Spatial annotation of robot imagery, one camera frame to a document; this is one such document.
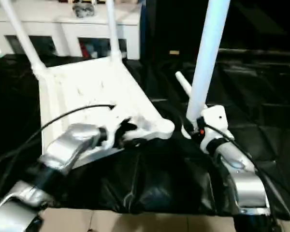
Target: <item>white cabinet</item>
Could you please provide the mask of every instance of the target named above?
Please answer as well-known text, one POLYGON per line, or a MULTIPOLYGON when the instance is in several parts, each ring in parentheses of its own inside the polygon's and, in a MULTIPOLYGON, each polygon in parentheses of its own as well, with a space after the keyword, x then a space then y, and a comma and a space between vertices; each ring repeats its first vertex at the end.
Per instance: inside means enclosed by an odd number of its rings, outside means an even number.
MULTIPOLYGON (((109 28, 106 6, 96 6, 93 17, 77 18, 67 3, 45 0, 18 0, 14 9, 29 36, 48 36, 58 56, 81 57, 83 38, 108 39, 109 28)), ((115 5, 117 32, 125 43, 128 59, 140 58, 140 4, 115 5)), ((0 55, 13 54, 7 36, 15 35, 4 10, 0 7, 0 55)))

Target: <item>black tablecloth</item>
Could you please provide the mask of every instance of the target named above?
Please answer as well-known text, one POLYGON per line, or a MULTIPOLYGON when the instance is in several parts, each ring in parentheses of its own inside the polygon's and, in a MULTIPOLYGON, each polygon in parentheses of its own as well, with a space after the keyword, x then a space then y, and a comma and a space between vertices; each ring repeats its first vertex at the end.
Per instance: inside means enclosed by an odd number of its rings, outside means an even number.
MULTIPOLYGON (((44 58, 47 66, 79 58, 44 58)), ((179 132, 187 96, 174 73, 192 80, 194 64, 164 61, 126 66, 160 113, 176 124, 168 141, 153 140, 72 171, 57 207, 228 216, 227 186, 211 159, 179 132)), ((207 103, 225 106, 230 131, 270 174, 269 199, 290 219, 290 67, 216 64, 207 103)), ((0 59, 0 154, 15 149, 40 126, 38 83, 23 56, 0 59)), ((5 182, 2 197, 41 152, 34 141, 5 182)), ((0 177, 10 159, 0 162, 0 177)))

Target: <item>table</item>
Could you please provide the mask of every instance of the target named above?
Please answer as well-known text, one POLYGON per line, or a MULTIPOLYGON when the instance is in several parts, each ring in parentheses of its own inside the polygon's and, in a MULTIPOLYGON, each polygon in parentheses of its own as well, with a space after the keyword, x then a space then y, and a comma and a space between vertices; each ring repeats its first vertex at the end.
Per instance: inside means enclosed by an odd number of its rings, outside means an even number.
MULTIPOLYGON (((45 58, 43 62, 56 66, 79 60, 45 58)), ((216 167, 180 133, 179 115, 185 114, 188 98, 174 73, 180 70, 191 81, 195 64, 174 60, 149 67, 134 60, 125 64, 161 115, 175 123, 175 133, 168 141, 156 139, 142 149, 73 170, 55 207, 230 216, 227 186, 216 167)), ((15 148, 39 127, 38 102, 37 80, 26 57, 1 58, 0 153, 15 148), (7 133, 9 139, 2 146, 7 133)), ((218 62, 207 104, 225 106, 237 142, 272 176, 267 183, 276 216, 289 220, 290 195, 281 186, 290 192, 290 66, 218 62)), ((41 146, 36 145, 21 154, 22 162, 16 163, 4 191, 40 152, 41 146)), ((0 163, 0 176, 7 161, 0 163)))

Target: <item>white tubular pole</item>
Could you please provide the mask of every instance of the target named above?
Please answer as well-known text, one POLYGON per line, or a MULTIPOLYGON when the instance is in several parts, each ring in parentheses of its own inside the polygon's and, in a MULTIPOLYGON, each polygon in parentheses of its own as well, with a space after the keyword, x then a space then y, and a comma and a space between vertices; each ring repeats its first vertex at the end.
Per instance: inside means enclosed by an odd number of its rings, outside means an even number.
POLYGON ((191 85, 186 80, 184 75, 181 72, 176 72, 175 76, 178 82, 180 83, 180 85, 183 87, 184 91, 187 93, 188 97, 191 97, 191 85))
POLYGON ((121 60, 121 52, 119 49, 119 42, 116 30, 114 0, 106 0, 106 7, 107 7, 108 26, 110 30, 111 58, 121 60))
POLYGON ((4 8, 7 16, 9 17, 12 26, 14 27, 17 37, 31 63, 32 69, 45 68, 45 65, 41 62, 36 50, 34 49, 29 36, 26 34, 20 20, 18 19, 16 12, 11 4, 10 0, 0 0, 1 5, 4 8))
POLYGON ((197 127, 213 75, 218 49, 226 22, 230 0, 209 0, 202 39, 195 67, 187 119, 197 127))

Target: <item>white tabletop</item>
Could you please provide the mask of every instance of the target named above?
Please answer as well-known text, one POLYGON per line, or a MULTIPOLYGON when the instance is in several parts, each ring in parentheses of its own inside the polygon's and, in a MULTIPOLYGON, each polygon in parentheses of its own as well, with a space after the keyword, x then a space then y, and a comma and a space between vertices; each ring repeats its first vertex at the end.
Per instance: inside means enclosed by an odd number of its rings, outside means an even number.
MULTIPOLYGON (((60 22, 60 23, 90 23, 107 24, 105 4, 96 5, 96 14, 92 17, 77 18, 72 5, 47 0, 17 0, 14 9, 22 22, 60 22)), ((138 25, 141 16, 140 4, 115 4, 115 15, 118 24, 138 25)), ((8 18, 0 6, 0 22, 8 18)))

